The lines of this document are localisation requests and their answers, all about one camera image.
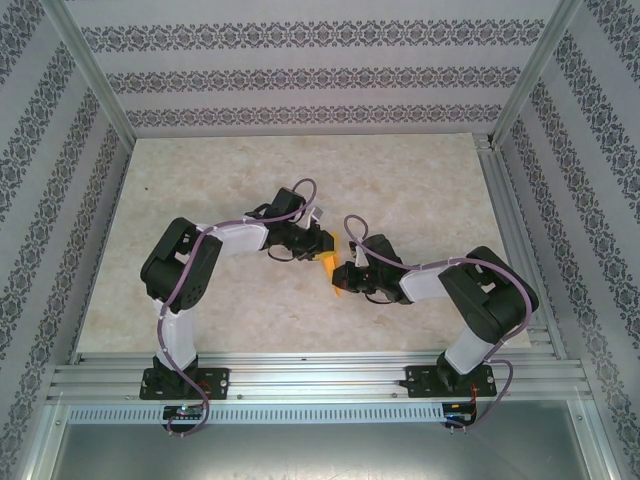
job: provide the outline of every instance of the patterned wallpaper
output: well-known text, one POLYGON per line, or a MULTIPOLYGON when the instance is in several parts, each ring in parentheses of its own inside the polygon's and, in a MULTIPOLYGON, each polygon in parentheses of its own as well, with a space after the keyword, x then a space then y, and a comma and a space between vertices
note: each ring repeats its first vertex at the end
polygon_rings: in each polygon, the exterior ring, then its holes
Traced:
POLYGON ((556 4, 67 3, 140 137, 489 133, 556 4))
POLYGON ((73 348, 129 155, 41 5, 0 2, 0 479, 73 348))
POLYGON ((585 1, 501 146, 623 478, 640 478, 639 13, 585 1))

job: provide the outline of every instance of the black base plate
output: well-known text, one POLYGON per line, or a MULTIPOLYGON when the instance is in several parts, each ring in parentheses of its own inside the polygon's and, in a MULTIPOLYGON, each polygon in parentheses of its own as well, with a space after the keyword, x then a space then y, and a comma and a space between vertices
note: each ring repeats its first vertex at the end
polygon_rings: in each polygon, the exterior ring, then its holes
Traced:
POLYGON ((447 390, 440 381, 437 368, 435 365, 410 365, 405 368, 407 379, 400 385, 407 388, 409 398, 470 397, 474 384, 478 397, 495 397, 498 393, 489 365, 480 365, 465 376, 454 392, 447 390))
MULTIPOLYGON (((198 368, 196 371, 196 383, 204 387, 209 400, 226 400, 229 390, 228 368, 198 368)), ((147 368, 142 375, 140 386, 141 400, 200 400, 200 395, 193 388, 184 397, 176 397, 162 391, 157 382, 156 371, 147 368)))

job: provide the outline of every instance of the enclosure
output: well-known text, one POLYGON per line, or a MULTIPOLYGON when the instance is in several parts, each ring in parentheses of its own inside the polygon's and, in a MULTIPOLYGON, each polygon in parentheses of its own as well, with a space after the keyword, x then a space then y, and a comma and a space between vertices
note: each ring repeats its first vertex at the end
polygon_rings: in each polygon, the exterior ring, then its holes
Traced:
POLYGON ((0 2, 0 478, 640 478, 639 10, 0 2), (216 265, 194 335, 225 399, 167 436, 145 259, 304 177, 340 263, 358 214, 410 265, 486 245, 535 290, 482 426, 403 386, 465 328, 451 299, 262 252, 216 265))

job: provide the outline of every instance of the speckled floor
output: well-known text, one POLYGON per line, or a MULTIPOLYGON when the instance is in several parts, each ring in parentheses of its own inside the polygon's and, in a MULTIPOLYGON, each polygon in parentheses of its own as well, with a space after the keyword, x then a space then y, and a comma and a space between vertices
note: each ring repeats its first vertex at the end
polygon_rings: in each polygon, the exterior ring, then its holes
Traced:
MULTIPOLYGON (((302 177, 323 228, 363 216, 407 263, 487 245, 505 258, 469 134, 139 140, 91 299, 80 352, 152 352, 156 318, 140 268, 171 220, 239 218, 302 177)), ((335 295, 319 262, 265 252, 221 261, 196 307, 201 352, 382 352, 445 348, 463 327, 449 299, 377 306, 335 295)), ((509 342, 529 346, 526 332, 509 342)))

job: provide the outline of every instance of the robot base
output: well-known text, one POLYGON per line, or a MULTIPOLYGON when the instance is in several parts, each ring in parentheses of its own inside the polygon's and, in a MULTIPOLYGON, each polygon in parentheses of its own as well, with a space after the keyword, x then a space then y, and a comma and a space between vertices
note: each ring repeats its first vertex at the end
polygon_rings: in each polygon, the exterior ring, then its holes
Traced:
MULTIPOLYGON (((228 368, 198 368, 198 358, 184 372, 202 388, 209 400, 226 400, 229 391, 228 368)), ((195 391, 175 371, 153 357, 153 368, 142 375, 141 400, 201 400, 195 391)))
POLYGON ((407 379, 401 381, 400 386, 407 389, 409 398, 470 397, 474 385, 477 397, 495 397, 498 393, 489 365, 480 365, 461 377, 453 392, 438 377, 436 365, 409 365, 405 374, 407 379))

